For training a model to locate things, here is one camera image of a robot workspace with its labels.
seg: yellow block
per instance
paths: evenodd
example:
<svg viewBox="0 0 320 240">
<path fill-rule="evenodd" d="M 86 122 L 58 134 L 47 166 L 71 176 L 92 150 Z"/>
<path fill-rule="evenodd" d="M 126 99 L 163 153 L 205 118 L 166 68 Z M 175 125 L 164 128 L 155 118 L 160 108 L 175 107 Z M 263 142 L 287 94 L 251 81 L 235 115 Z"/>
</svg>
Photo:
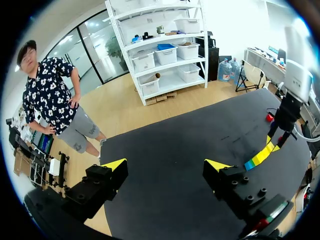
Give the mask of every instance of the yellow block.
<svg viewBox="0 0 320 240">
<path fill-rule="evenodd" d="M 266 146 L 271 149 L 270 152 L 275 152 L 278 151 L 280 149 L 280 147 L 278 147 L 277 145 L 274 146 L 274 144 L 270 141 L 271 138 L 267 135 L 266 136 Z"/>
<path fill-rule="evenodd" d="M 112 162 L 109 162 L 107 164 L 101 165 L 101 167 L 110 168 L 110 169 L 112 169 L 112 172 L 113 172 L 123 161 L 127 161 L 127 159 L 123 158 L 123 159 L 120 159 L 120 160 L 117 160 L 117 161 L 112 161 Z"/>
<path fill-rule="evenodd" d="M 212 167 L 214 167 L 215 170 L 217 170 L 217 172 L 219 172 L 220 169 L 223 169 L 225 167 L 227 168 L 231 168 L 232 166 L 217 162 L 217 161 L 212 161 L 210 159 L 205 159 L 205 161 L 207 161 Z"/>
<path fill-rule="evenodd" d="M 271 153 L 272 152 L 272 150 L 274 149 L 274 144 L 272 143 L 272 142 L 270 142 L 267 146 L 266 146 L 266 148 L 268 149 L 268 151 Z"/>
<path fill-rule="evenodd" d="M 252 158 L 254 165 L 261 164 L 270 155 L 269 148 L 266 146 L 262 151 Z"/>
</svg>

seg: black mat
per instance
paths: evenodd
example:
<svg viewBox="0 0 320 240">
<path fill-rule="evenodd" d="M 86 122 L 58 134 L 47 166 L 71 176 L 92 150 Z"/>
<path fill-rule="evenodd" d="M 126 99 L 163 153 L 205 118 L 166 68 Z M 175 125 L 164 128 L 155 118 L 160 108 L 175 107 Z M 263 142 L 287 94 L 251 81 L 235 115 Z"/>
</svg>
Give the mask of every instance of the black mat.
<svg viewBox="0 0 320 240">
<path fill-rule="evenodd" d="M 279 104 L 260 89 L 104 142 L 101 164 L 128 160 L 129 176 L 104 205 L 112 235 L 124 240 L 236 239 L 245 223 L 213 195 L 202 177 L 204 159 L 243 165 L 265 146 L 266 108 Z M 291 199 L 309 159 L 307 143 L 291 137 L 248 176 L 264 181 L 268 193 Z"/>
</svg>

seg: potted plant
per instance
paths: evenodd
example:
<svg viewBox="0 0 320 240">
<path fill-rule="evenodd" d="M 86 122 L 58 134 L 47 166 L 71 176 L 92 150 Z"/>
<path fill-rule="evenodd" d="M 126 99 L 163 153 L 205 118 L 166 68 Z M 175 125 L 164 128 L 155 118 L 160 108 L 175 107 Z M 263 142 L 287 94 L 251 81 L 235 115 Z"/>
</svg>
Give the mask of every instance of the potted plant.
<svg viewBox="0 0 320 240">
<path fill-rule="evenodd" d="M 126 64 L 126 61 L 124 60 L 124 56 L 122 55 L 120 46 L 118 44 L 118 40 L 116 38 L 116 36 L 111 37 L 105 44 L 105 49 L 107 51 L 107 53 L 109 54 L 109 56 L 111 57 L 116 57 L 116 58 L 120 58 L 120 66 L 123 69 L 123 71 L 127 71 L 128 67 Z"/>
</svg>

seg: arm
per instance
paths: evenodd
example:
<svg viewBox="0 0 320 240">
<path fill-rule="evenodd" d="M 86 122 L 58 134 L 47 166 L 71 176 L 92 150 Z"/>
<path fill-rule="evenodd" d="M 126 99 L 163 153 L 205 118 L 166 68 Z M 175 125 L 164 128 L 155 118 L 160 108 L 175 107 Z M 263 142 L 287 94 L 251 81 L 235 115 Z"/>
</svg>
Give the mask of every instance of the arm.
<svg viewBox="0 0 320 240">
<path fill-rule="evenodd" d="M 81 96 L 79 73 L 76 67 L 71 71 L 70 78 L 73 84 L 75 95 Z"/>
<path fill-rule="evenodd" d="M 75 95 L 69 100 L 69 102 L 71 102 L 71 108 L 73 109 L 75 106 L 78 107 L 81 98 L 79 74 L 76 67 L 71 71 L 70 78 L 75 92 Z"/>
<path fill-rule="evenodd" d="M 33 130 L 36 130 L 36 131 L 41 132 L 41 133 L 46 134 L 46 135 L 55 134 L 56 133 L 55 127 L 54 126 L 50 126 L 50 124 L 48 124 L 48 126 L 44 127 L 44 126 L 41 126 L 36 121 L 33 121 L 33 122 L 29 123 L 29 127 L 32 128 Z"/>
<path fill-rule="evenodd" d="M 54 134 L 56 130 L 55 127 L 50 126 L 50 124 L 47 127 L 41 126 L 39 123 L 35 121 L 35 110 L 34 106 L 29 101 L 30 96 L 27 94 L 28 91 L 25 91 L 23 93 L 22 97 L 22 106 L 25 111 L 25 121 L 29 125 L 30 128 L 33 130 L 36 130 L 38 132 L 44 133 L 44 134 Z"/>
<path fill-rule="evenodd" d="M 75 95 L 72 98 L 70 98 L 69 102 L 71 102 L 72 109 L 75 106 L 78 107 L 78 103 L 81 98 L 78 69 L 72 64 L 64 61 L 62 58 L 53 58 L 53 59 L 55 60 L 55 67 L 56 67 L 56 70 L 59 72 L 59 74 L 61 76 L 71 78 Z"/>
</svg>

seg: gray shorts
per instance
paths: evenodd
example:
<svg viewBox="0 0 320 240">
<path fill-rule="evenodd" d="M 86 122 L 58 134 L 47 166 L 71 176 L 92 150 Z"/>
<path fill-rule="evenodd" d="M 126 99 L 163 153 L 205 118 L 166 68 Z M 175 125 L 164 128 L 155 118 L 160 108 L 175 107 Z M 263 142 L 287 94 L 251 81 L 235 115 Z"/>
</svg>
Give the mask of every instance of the gray shorts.
<svg viewBox="0 0 320 240">
<path fill-rule="evenodd" d="M 98 126 L 79 106 L 70 125 L 57 138 L 62 139 L 71 148 L 83 154 L 87 148 L 88 141 L 86 137 L 95 139 L 98 137 L 99 132 Z"/>
</svg>

